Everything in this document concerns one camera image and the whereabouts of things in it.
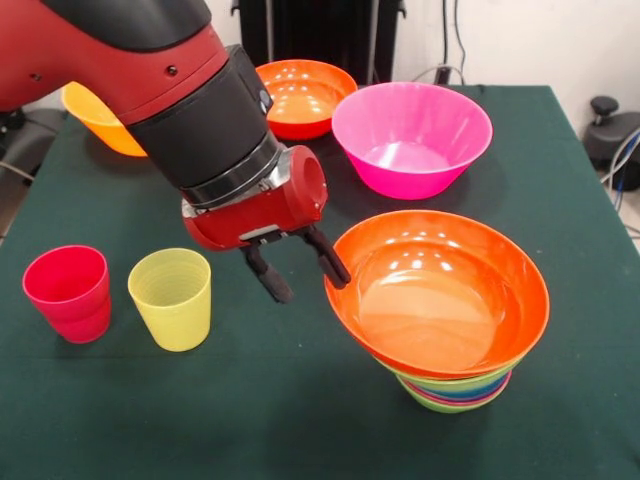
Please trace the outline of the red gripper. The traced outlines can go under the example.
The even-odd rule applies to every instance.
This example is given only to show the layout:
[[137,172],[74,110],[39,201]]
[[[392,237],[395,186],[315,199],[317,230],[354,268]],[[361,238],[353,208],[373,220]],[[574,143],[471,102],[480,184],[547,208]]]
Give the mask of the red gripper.
[[241,247],[246,264],[273,300],[286,304],[292,301],[293,291],[260,252],[271,240],[255,238],[304,227],[301,238],[315,250],[324,274],[335,288],[344,289],[351,281],[348,269],[324,233],[311,225],[321,220],[327,200],[319,160],[310,148],[294,146],[282,152],[266,178],[233,201],[198,209],[183,200],[181,213],[188,232],[204,248],[225,251]]

